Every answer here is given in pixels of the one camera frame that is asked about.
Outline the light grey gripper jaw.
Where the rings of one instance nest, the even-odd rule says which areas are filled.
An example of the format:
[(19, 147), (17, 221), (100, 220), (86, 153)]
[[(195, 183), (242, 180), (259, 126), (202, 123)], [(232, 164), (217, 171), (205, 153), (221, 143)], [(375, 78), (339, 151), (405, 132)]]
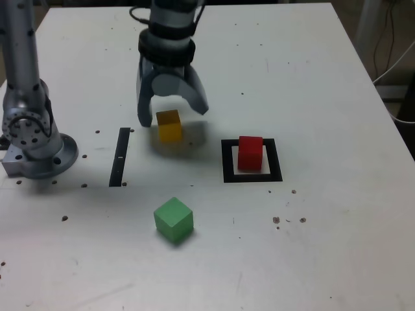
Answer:
[(168, 97), (178, 95), (184, 98), (191, 109), (204, 115), (209, 107), (204, 87), (192, 66), (186, 66), (184, 73), (160, 73), (152, 80), (155, 95)]

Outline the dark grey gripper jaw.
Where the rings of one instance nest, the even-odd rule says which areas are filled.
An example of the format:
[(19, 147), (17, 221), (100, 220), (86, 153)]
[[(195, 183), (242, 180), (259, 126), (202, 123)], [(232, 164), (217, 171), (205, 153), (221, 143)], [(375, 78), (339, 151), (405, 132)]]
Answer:
[(150, 128), (152, 124), (152, 111), (150, 102), (154, 96), (152, 81), (157, 77), (158, 71), (154, 69), (153, 63), (146, 58), (139, 59), (137, 72), (137, 116), (142, 127)]

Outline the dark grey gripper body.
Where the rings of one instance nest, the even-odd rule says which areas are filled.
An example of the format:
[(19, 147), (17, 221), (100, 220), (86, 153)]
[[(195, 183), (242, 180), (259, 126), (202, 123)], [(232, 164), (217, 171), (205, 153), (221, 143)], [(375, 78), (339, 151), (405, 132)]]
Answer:
[(169, 73), (187, 78), (193, 74), (194, 68), (192, 65), (185, 67), (167, 67), (158, 65), (146, 58), (140, 58), (139, 60), (139, 77), (146, 78), (152, 75), (158, 75), (160, 73)]

